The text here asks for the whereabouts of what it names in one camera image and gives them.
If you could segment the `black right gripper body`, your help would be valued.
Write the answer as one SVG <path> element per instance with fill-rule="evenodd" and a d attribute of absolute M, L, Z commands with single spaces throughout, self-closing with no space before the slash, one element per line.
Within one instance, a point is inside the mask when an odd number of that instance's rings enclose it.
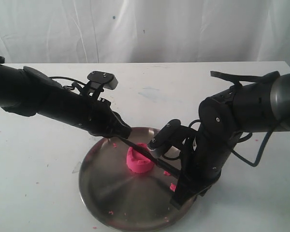
<path fill-rule="evenodd" d="M 200 131 L 197 136 L 196 150 L 188 159 L 182 174 L 190 181 L 190 188 L 196 193 L 198 183 L 214 184 L 221 175 L 222 167 L 230 156 L 230 149 L 234 148 L 234 135 L 222 138 Z"/>

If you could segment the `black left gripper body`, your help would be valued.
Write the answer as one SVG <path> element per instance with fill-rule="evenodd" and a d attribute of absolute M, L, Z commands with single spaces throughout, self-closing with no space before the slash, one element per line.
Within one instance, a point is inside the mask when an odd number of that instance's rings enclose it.
<path fill-rule="evenodd" d="M 89 131 L 112 131 L 112 110 L 103 101 L 72 95 L 72 126 Z"/>

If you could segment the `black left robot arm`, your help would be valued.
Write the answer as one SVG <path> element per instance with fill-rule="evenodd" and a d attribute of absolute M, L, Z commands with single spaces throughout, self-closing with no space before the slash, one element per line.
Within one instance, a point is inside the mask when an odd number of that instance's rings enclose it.
<path fill-rule="evenodd" d="M 0 56 L 0 108 L 21 116 L 36 114 L 80 128 L 94 136 L 127 139 L 132 131 L 111 103 L 99 95 L 114 90 L 118 81 L 112 73 L 92 71 L 86 84 L 72 79 L 62 86 L 57 77 L 25 66 L 15 69 L 4 65 Z"/>

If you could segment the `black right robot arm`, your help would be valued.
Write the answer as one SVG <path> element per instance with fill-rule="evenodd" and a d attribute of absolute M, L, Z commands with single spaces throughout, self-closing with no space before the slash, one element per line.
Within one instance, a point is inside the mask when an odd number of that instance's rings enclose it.
<path fill-rule="evenodd" d="M 272 72 L 262 77 L 219 72 L 211 75 L 232 82 L 232 86 L 203 100 L 198 130 L 188 128 L 185 133 L 181 171 L 171 198 L 176 208 L 204 195 L 218 181 L 238 143 L 255 132 L 265 133 L 256 159 L 248 162 L 256 167 L 272 133 L 290 131 L 290 73 Z"/>

